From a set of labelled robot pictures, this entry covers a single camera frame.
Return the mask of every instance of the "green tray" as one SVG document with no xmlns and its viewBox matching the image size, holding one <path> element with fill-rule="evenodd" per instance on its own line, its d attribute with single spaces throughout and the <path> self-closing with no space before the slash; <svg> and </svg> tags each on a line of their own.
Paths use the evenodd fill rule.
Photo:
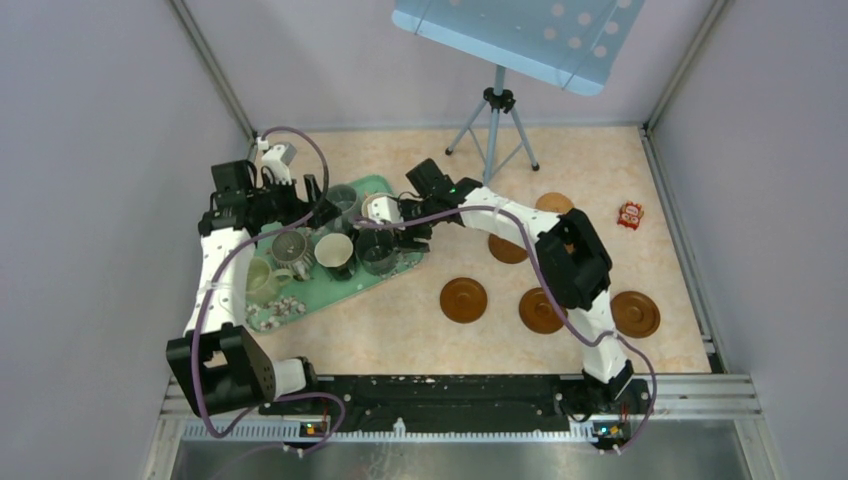
<svg viewBox="0 0 848 480">
<path fill-rule="evenodd" d="M 356 192 L 362 198 L 378 192 L 393 193 L 389 182 L 380 175 L 369 175 L 348 185 L 356 189 Z M 282 225 L 274 223 L 266 225 L 262 231 L 267 232 L 279 228 L 282 228 Z M 314 230 L 299 228 L 298 231 L 308 234 L 312 240 L 312 245 L 316 245 L 321 237 L 331 233 L 325 227 Z M 271 243 L 273 241 L 274 237 L 266 238 L 259 242 L 256 249 L 256 256 L 268 260 L 271 265 L 274 265 L 274 260 L 271 257 Z M 382 276 L 371 275 L 361 265 L 357 264 L 353 278 L 346 282 L 333 280 L 320 265 L 316 264 L 310 272 L 312 276 L 310 280 L 289 282 L 282 288 L 275 301 L 264 305 L 248 303 L 247 315 L 245 316 L 247 325 L 254 332 L 270 332 L 406 272 L 415 267 L 423 258 L 423 253 L 401 253 L 398 255 L 398 264 L 395 269 Z"/>
</svg>

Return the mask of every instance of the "brown coaster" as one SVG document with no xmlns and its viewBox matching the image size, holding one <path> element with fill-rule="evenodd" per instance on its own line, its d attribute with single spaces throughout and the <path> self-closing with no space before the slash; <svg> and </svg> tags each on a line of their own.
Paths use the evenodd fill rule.
<svg viewBox="0 0 848 480">
<path fill-rule="evenodd" d="M 489 235 L 489 252 L 496 259 L 510 265 L 527 259 L 527 250 L 497 235 Z"/>
<path fill-rule="evenodd" d="M 559 192 L 549 192 L 536 200 L 536 208 L 546 212 L 567 213 L 574 208 L 574 202 Z"/>
<path fill-rule="evenodd" d="M 554 333 L 564 325 L 541 287 L 532 288 L 521 297 L 521 302 L 518 303 L 518 314 L 524 326 L 543 335 Z"/>
<path fill-rule="evenodd" d="M 454 278 L 442 287 L 439 304 L 445 316 L 457 323 L 471 323 L 483 316 L 489 297 L 480 282 Z"/>
<path fill-rule="evenodd" d="M 660 309 L 644 293 L 621 292 L 610 305 L 616 328 L 628 337 L 645 338 L 660 327 Z"/>
</svg>

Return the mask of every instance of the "wooden disc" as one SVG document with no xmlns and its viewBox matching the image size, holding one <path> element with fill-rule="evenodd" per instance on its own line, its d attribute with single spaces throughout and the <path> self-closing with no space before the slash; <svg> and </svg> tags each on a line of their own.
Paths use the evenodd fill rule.
<svg viewBox="0 0 848 480">
<path fill-rule="evenodd" d="M 457 323 L 471 323 L 483 316 L 489 297 L 477 280 L 454 278 L 442 287 L 439 304 L 442 312 Z"/>
<path fill-rule="evenodd" d="M 518 314 L 524 326 L 543 335 L 554 333 L 564 325 L 541 287 L 532 288 L 521 297 L 521 302 L 518 303 Z"/>
<path fill-rule="evenodd" d="M 567 213 L 574 208 L 574 202 L 559 192 L 549 192 L 536 200 L 536 208 L 546 212 Z"/>
<path fill-rule="evenodd" d="M 610 306 L 616 328 L 628 337 L 645 338 L 660 327 L 660 309 L 643 293 L 621 292 Z"/>
<path fill-rule="evenodd" d="M 510 265 L 527 259 L 527 250 L 497 235 L 489 235 L 489 252 L 496 259 Z"/>
</svg>

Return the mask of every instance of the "gray wall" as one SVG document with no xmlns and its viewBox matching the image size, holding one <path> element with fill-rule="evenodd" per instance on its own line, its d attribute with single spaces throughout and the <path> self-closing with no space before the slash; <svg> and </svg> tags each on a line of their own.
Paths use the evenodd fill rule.
<svg viewBox="0 0 848 480">
<path fill-rule="evenodd" d="M 245 147 L 164 1 L 0 12 L 0 477 L 136 478 Z"/>
<path fill-rule="evenodd" d="M 391 0 L 188 0 L 257 128 L 461 124 L 494 66 L 394 26 Z M 507 74 L 527 123 L 647 119 L 711 0 L 646 2 L 606 89 Z"/>
<path fill-rule="evenodd" d="M 658 131 L 790 478 L 845 478 L 848 3 L 740 1 Z"/>
</svg>

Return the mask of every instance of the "purple cable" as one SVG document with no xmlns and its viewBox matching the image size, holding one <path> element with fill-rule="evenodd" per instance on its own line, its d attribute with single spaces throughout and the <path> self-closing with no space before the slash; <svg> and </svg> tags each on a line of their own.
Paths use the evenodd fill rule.
<svg viewBox="0 0 848 480">
<path fill-rule="evenodd" d="M 321 448 L 323 448 L 325 446 L 325 444 L 330 439 L 330 437 L 332 437 L 333 435 L 336 434 L 339 427 L 342 425 L 342 422 L 344 422 L 345 415 L 347 414 L 347 411 L 344 408 L 344 403 L 341 401 L 341 399 L 339 399 L 339 397 L 337 397 L 335 395 L 331 395 L 329 393 L 322 393 L 322 392 L 300 393 L 300 394 L 296 394 L 296 395 L 286 395 L 286 396 L 282 396 L 282 397 L 279 397 L 278 399 L 274 400 L 275 402 L 283 403 L 283 402 L 293 402 L 293 401 L 297 401 L 297 400 L 307 400 L 307 399 L 312 399 L 312 398 L 326 398 L 326 399 L 329 399 L 329 400 L 336 402 L 336 404 L 339 406 L 339 409 L 341 409 L 341 413 L 339 414 L 339 419 L 336 420 L 336 423 L 333 424 L 332 427 L 330 427 L 330 431 L 328 431 L 327 434 L 324 435 L 324 437 L 321 438 L 321 440 L 318 441 L 318 443 L 316 443 L 315 445 L 312 445 L 311 447 L 304 450 L 303 451 L 304 455 L 312 453 L 316 450 L 320 450 Z M 230 467 L 241 462 L 245 458 L 247 458 L 247 457 L 249 457 L 249 456 L 251 456 L 255 453 L 259 453 L 259 452 L 262 452 L 262 451 L 265 451 L 265 450 L 272 450 L 272 449 L 285 449 L 286 446 L 287 445 L 282 444 L 282 443 L 269 443 L 269 444 L 260 445 L 258 447 L 251 448 L 250 450 L 242 453 L 238 457 L 236 457 L 236 458 L 230 460 L 229 462 L 227 462 L 226 464 L 224 464 L 224 466 L 221 467 L 220 469 L 218 469 L 218 471 L 215 472 L 214 475 L 209 477 L 209 480 L 215 480 L 216 478 L 220 477 L 221 474 L 224 473 L 226 470 L 228 470 Z"/>
<path fill-rule="evenodd" d="M 457 214 L 460 214 L 462 212 L 474 212 L 474 211 L 497 212 L 499 215 L 503 215 L 503 216 L 509 218 L 510 220 L 512 220 L 513 223 L 515 223 L 516 226 L 518 226 L 518 231 L 521 233 L 521 238 L 524 241 L 524 248 L 525 248 L 525 250 L 527 250 L 527 253 L 528 253 L 527 256 L 530 258 L 530 264 L 533 266 L 533 271 L 536 273 L 536 278 L 539 280 L 539 285 L 542 287 L 542 290 L 544 290 L 545 296 L 548 298 L 548 301 L 554 307 L 554 312 L 556 312 L 559 319 L 562 321 L 562 323 L 565 325 L 565 327 L 568 329 L 568 331 L 571 332 L 571 334 L 574 335 L 577 338 L 577 340 L 580 340 L 581 343 L 583 343 L 584 345 L 587 345 L 589 347 L 596 347 L 601 343 L 601 341 L 604 338 L 609 337 L 609 336 L 613 336 L 613 338 L 615 338 L 616 340 L 621 342 L 621 344 L 624 345 L 628 350 L 630 350 L 631 352 L 638 355 L 639 358 L 641 358 L 645 362 L 645 364 L 648 366 L 648 372 L 650 372 L 650 375 L 651 375 L 651 388 L 653 390 L 653 395 L 651 395 L 651 401 L 648 404 L 648 411 L 645 414 L 645 416 L 642 418 L 642 421 L 639 422 L 639 426 L 636 427 L 636 431 L 633 433 L 633 435 L 630 437 L 630 440 L 628 440 L 627 443 L 625 443 L 624 445 L 622 445 L 621 447 L 618 448 L 619 454 L 624 453 L 627 449 L 630 448 L 631 442 L 633 442 L 633 440 L 635 440 L 639 436 L 641 436 L 642 430 L 643 430 L 645 424 L 647 423 L 648 418 L 651 416 L 651 414 L 654 411 L 654 404 L 656 403 L 656 398 L 657 398 L 657 374 L 654 371 L 654 366 L 651 364 L 651 361 L 648 359 L 647 355 L 645 355 L 641 350 L 639 350 L 636 347 L 634 347 L 633 345 L 631 345 L 630 342 L 625 340 L 621 335 L 617 334 L 613 330 L 607 330 L 605 332 L 602 332 L 600 335 L 598 335 L 598 338 L 596 338 L 594 340 L 589 340 L 583 334 L 581 334 L 579 331 L 577 331 L 577 328 L 575 328 L 574 325 L 571 324 L 571 322 L 568 320 L 568 317 L 565 315 L 565 313 L 563 313 L 562 308 L 559 306 L 559 302 L 556 301 L 553 293 L 551 292 L 551 288 L 548 286 L 548 282 L 545 281 L 545 276 L 542 274 L 542 269 L 539 266 L 539 261 L 536 259 L 536 255 L 534 254 L 533 243 L 530 241 L 530 235 L 527 233 L 527 230 L 524 228 L 524 224 L 521 222 L 521 220 L 518 217 L 516 217 L 514 214 L 512 214 L 510 212 L 507 212 L 507 211 L 504 211 L 504 210 L 501 210 L 501 209 L 497 209 L 497 208 L 492 207 L 492 206 L 476 205 L 476 206 L 469 206 L 469 207 L 453 208 L 453 209 L 450 209 L 450 210 L 446 210 L 444 212 L 434 213 L 433 215 L 428 215 L 426 217 L 416 218 L 415 220 L 409 220 L 409 221 L 406 221 L 406 222 L 370 223 L 370 222 L 367 221 L 367 219 L 364 219 L 366 221 L 358 222 L 358 224 L 359 224 L 359 226 L 361 226 L 363 228 L 369 228 L 369 229 L 374 229 L 374 230 L 385 230 L 385 229 L 400 228 L 400 227 L 414 227 L 415 225 L 421 225 L 422 223 L 429 223 L 429 222 L 432 222 L 434 220 L 439 220 L 441 218 L 449 217 L 451 215 L 457 215 Z"/>
<path fill-rule="evenodd" d="M 306 142 L 309 143 L 309 145 L 311 145 L 312 148 L 315 149 L 315 153 L 318 154 L 318 158 L 321 160 L 321 167 L 322 167 L 323 174 L 324 174 L 324 179 L 323 179 L 323 187 L 324 188 L 321 192 L 321 197 L 318 199 L 318 201 L 315 204 L 315 208 L 317 208 L 318 205 L 320 205 L 324 201 L 324 198 L 326 197 L 326 194 L 327 194 L 327 190 L 330 187 L 330 169 L 327 166 L 327 158 L 324 156 L 324 152 L 321 151 L 321 148 L 318 146 L 317 143 L 315 143 L 315 141 L 313 141 L 309 137 L 309 135 L 303 133 L 302 131 L 300 131 L 296 128 L 274 127 L 274 128 L 267 130 L 264 134 L 262 134 L 262 138 L 264 139 L 266 136 L 268 136 L 269 134 L 271 134 L 273 132 L 291 132 L 291 133 L 294 133 L 295 135 L 306 140 Z M 215 273 L 212 275 L 211 283 L 215 284 L 221 279 L 221 276 L 224 274 L 224 270 L 227 268 L 227 265 L 229 265 L 230 262 L 233 260 L 233 258 L 235 258 L 235 256 L 240 251 L 242 251 L 245 247 L 247 247 L 248 245 L 252 245 L 253 243 L 258 242 L 260 240 L 263 240 L 265 238 L 268 238 L 268 237 L 271 237 L 271 236 L 274 236 L 274 235 L 279 235 L 281 233 L 285 233 L 285 232 L 288 232 L 290 230 L 294 230 L 295 228 L 297 228 L 297 227 L 305 224 L 307 221 L 309 221 L 309 219 L 312 218 L 313 214 L 314 214 L 314 211 L 309 212 L 306 215 L 304 215 L 300 220 L 297 220 L 296 222 L 294 222 L 290 225 L 286 225 L 283 228 L 280 228 L 280 229 L 277 229 L 277 230 L 274 230 L 274 231 L 271 231 L 271 232 L 260 233 L 259 235 L 252 237 L 252 238 L 249 238 L 249 239 L 245 240 L 244 242 L 238 244 L 230 253 L 227 254 L 226 257 L 224 257 L 224 260 L 221 262 L 221 264 L 218 265 L 218 268 L 215 270 Z M 215 425 L 212 423 L 212 419 L 209 418 L 209 411 L 206 409 L 206 402 L 203 400 L 203 386 L 200 383 L 200 358 L 198 357 L 198 351 L 200 350 L 200 332 L 203 331 L 203 323 L 206 321 L 206 312 L 209 309 L 209 303 L 211 301 L 212 301 L 212 290 L 208 289 L 208 290 L 206 290 L 206 293 L 203 295 L 203 300 L 200 302 L 200 312 L 197 314 L 197 322 L 194 326 L 194 332 L 192 333 L 192 336 L 191 336 L 191 383 L 192 383 L 192 387 L 194 388 L 194 398 L 195 398 L 195 401 L 197 402 L 197 412 L 200 414 L 200 418 L 203 420 L 203 424 L 206 426 L 206 429 L 209 431 L 209 435 L 211 435 L 214 438 L 224 438 L 227 435 L 229 435 L 230 432 L 233 431 L 233 428 L 235 428 L 236 424 L 242 418 L 244 418 L 245 415 L 250 413 L 252 408 L 246 409 L 245 411 L 241 412 L 233 420 L 233 422 L 230 423 L 230 425 L 227 426 L 227 428 L 224 429 L 223 432 L 219 432 L 215 428 Z"/>
</svg>

